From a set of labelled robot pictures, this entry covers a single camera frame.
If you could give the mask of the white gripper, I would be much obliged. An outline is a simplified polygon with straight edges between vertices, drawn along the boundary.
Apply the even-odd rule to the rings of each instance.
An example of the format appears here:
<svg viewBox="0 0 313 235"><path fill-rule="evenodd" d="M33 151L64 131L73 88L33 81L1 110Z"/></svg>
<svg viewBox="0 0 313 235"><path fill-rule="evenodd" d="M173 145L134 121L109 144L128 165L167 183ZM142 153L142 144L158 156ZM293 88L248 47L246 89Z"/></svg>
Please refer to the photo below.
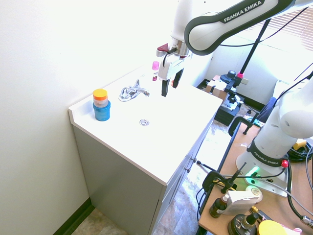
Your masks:
<svg viewBox="0 0 313 235"><path fill-rule="evenodd" d="M161 95L163 97L167 96L168 87L170 83L170 78L175 75L173 80L172 87L177 88L179 81L181 79L182 73L186 65L191 60L191 53L189 53L186 57L181 58L176 54L170 54L165 57L166 53L158 53L157 56L161 57L158 77L163 80L161 87Z"/></svg>

